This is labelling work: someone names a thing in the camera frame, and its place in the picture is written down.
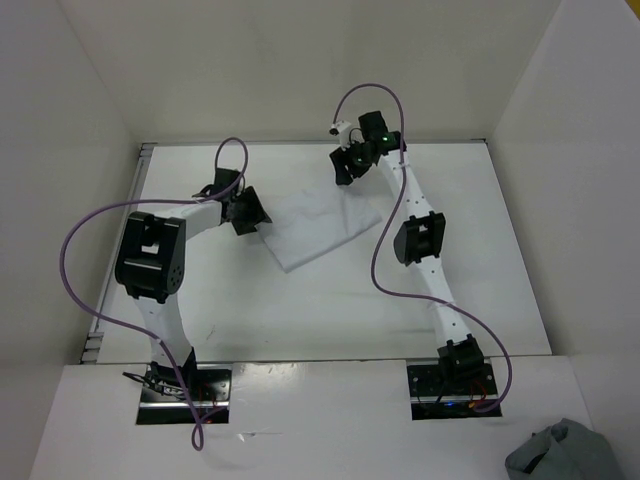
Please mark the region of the white skirt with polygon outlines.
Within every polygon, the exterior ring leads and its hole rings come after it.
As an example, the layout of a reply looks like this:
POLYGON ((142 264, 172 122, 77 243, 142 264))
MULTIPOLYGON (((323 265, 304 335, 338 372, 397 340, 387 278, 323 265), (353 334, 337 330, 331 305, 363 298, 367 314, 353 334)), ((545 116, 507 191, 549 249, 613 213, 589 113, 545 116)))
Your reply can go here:
POLYGON ((258 234, 289 273, 353 240, 382 221, 359 194, 338 187, 305 189, 279 200, 258 234))

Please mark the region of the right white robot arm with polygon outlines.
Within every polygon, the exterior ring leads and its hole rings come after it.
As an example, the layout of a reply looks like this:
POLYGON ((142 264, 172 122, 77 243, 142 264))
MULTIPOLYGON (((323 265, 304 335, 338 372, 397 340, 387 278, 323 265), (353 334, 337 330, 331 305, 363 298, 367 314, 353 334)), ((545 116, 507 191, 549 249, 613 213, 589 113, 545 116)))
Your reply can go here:
POLYGON ((329 133, 339 141, 339 147, 330 154, 337 185, 350 185, 376 166, 396 196, 392 215, 400 224, 393 238, 395 257, 417 277, 419 295, 436 304, 432 318, 440 385, 450 393, 462 392, 482 374, 484 356, 465 316, 454 309, 443 270, 444 214, 435 211, 425 197, 401 134, 388 129, 379 111, 360 116, 357 128, 335 120, 329 133))

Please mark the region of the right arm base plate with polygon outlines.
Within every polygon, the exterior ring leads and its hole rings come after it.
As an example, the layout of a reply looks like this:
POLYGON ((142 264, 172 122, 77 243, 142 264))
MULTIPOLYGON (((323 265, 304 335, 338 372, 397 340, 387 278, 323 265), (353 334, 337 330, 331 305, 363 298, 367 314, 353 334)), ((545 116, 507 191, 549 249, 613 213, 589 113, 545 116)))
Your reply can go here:
POLYGON ((406 365, 413 421, 502 416, 501 407, 487 412, 477 408, 492 404, 499 392, 490 362, 471 380, 447 381, 435 360, 406 365))

